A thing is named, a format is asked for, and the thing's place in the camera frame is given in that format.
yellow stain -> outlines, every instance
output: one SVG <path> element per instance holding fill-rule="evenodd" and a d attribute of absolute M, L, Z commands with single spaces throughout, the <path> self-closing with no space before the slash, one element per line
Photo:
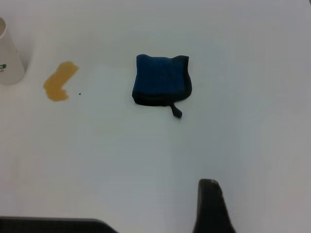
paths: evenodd
<path fill-rule="evenodd" d="M 69 98 L 63 85 L 79 69 L 73 62 L 62 62 L 57 70 L 45 81 L 43 88 L 48 97 L 53 101 L 62 101 Z"/>

white surface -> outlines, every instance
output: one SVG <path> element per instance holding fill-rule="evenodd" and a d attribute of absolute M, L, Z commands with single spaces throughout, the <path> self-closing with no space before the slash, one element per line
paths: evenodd
<path fill-rule="evenodd" d="M 5 0 L 0 16 L 29 63 L 0 87 L 0 215 L 190 233 L 213 178 L 237 232 L 311 229 L 308 0 Z M 181 121 L 134 104 L 140 53 L 190 57 Z M 42 85 L 67 60 L 55 103 Z"/>
<path fill-rule="evenodd" d="M 11 85 L 25 75 L 17 49 L 10 37 L 5 21 L 0 18 L 0 84 Z"/>

white paper cup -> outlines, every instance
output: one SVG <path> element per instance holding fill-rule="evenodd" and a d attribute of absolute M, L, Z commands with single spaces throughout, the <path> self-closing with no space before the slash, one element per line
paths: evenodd
<path fill-rule="evenodd" d="M 11 85 L 25 75 L 16 47 L 10 37 L 5 21 L 0 18 L 0 84 Z"/>

brown spill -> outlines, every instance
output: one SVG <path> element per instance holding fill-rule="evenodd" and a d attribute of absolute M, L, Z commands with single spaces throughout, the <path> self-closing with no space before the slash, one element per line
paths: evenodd
<path fill-rule="evenodd" d="M 53 101 L 62 101 L 68 99 L 66 90 L 63 85 L 77 72 L 79 69 L 73 62 L 62 62 L 57 70 L 45 81 L 43 88 L 48 97 Z"/>

black object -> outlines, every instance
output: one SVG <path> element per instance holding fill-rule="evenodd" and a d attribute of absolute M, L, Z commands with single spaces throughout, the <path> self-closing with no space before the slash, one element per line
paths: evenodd
<path fill-rule="evenodd" d="M 192 85 L 188 74 L 189 57 L 137 56 L 137 75 L 132 97 L 135 103 L 147 106 L 170 106 L 173 115 L 181 118 L 176 101 L 190 96 Z"/>
<path fill-rule="evenodd" d="M 95 219 L 0 217 L 0 233 L 117 233 Z M 200 180 L 193 233 L 236 233 L 222 190 L 215 180 Z"/>
<path fill-rule="evenodd" d="M 199 181 L 197 219 L 193 233 L 236 233 L 223 192 L 215 180 Z"/>
<path fill-rule="evenodd" d="M 117 233 L 95 219 L 1 217 L 0 233 Z"/>

